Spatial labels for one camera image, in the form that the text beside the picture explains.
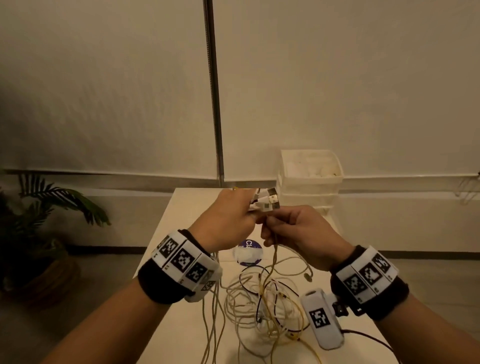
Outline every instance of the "person's right arm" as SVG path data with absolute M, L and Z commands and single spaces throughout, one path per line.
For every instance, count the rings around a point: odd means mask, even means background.
M 283 206 L 269 213 L 262 226 L 265 246 L 274 242 L 301 254 L 311 266 L 329 271 L 354 247 L 311 206 Z M 412 294 L 376 326 L 403 364 L 474 364 L 480 342 L 438 316 Z

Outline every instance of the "tabletop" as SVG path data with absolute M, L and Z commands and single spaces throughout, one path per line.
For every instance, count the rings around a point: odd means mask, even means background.
M 216 188 L 177 188 L 163 214 L 160 223 L 148 245 L 139 268 L 148 260 L 151 252 L 160 243 L 160 241 L 171 231 L 188 228 L 197 217 L 205 211 L 216 199 L 221 189 Z M 332 215 L 325 217 L 334 229 L 338 231 L 335 219 Z M 263 245 L 260 238 L 260 226 L 257 226 L 249 239 L 257 241 Z M 278 258 L 292 256 L 293 253 L 279 247 Z M 273 257 L 273 248 L 263 247 L 263 257 L 261 265 L 271 264 Z M 223 268 L 222 280 L 224 284 L 238 278 L 239 273 L 244 269 L 237 263 L 232 250 L 219 253 L 220 264 Z M 282 264 L 281 272 L 290 273 L 300 271 L 305 267 L 300 259 L 290 259 Z M 305 292 L 322 288 L 326 293 L 330 293 L 330 274 L 314 269 L 312 282 L 307 282 L 303 275 L 292 278 L 297 287 L 297 292 L 302 295 Z M 221 303 L 225 300 L 226 294 L 223 289 L 220 290 L 219 298 Z M 212 325 L 211 302 L 213 294 L 208 293 L 205 298 L 207 307 L 207 323 Z M 366 315 L 356 317 L 350 311 L 349 316 L 340 317 L 339 323 L 344 329 L 351 329 L 364 332 L 368 335 L 385 341 L 377 327 Z M 216 327 L 218 332 L 223 324 L 221 315 L 217 316 Z M 240 333 L 242 341 L 250 341 L 255 345 L 254 329 L 243 329 Z M 323 364 L 394 364 L 397 363 L 393 354 L 383 345 L 376 343 L 368 338 L 345 334 L 344 345 L 335 350 L 325 351 L 318 346 L 311 328 L 305 330 L 302 338 L 308 342 L 318 353 Z M 185 300 L 172 305 L 167 315 L 153 334 L 145 351 L 140 357 L 139 364 L 166 364 L 166 363 L 198 363 L 207 344 L 205 325 L 202 318 L 202 302 L 188 303 Z M 219 345 L 217 354 L 218 364 L 235 364 L 238 362 L 238 337 L 235 332 L 234 324 L 227 320 L 225 332 Z M 279 346 L 274 353 L 274 364 L 312 364 L 316 359 L 301 343 L 294 342 L 290 345 Z M 240 363 L 263 363 L 243 348 L 240 351 Z

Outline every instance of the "woven basket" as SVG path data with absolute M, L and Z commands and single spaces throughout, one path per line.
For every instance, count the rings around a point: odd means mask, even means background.
M 60 302 L 79 278 L 80 267 L 73 258 L 66 256 L 54 260 L 40 276 L 6 295 L 28 307 L 47 308 Z

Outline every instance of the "purple round sticker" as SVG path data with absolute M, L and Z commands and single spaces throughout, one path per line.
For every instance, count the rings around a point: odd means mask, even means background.
M 263 255 L 262 246 L 252 239 L 242 241 L 233 250 L 233 256 L 237 263 L 245 267 L 257 265 L 262 260 Z

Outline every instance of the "potted plant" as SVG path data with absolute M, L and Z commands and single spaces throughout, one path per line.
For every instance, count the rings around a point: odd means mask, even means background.
M 28 305 L 48 306 L 61 300 L 80 275 L 65 246 L 38 234 L 55 206 L 83 213 L 87 223 L 110 225 L 105 211 L 80 192 L 47 184 L 35 174 L 20 174 L 15 206 L 0 191 L 0 290 Z

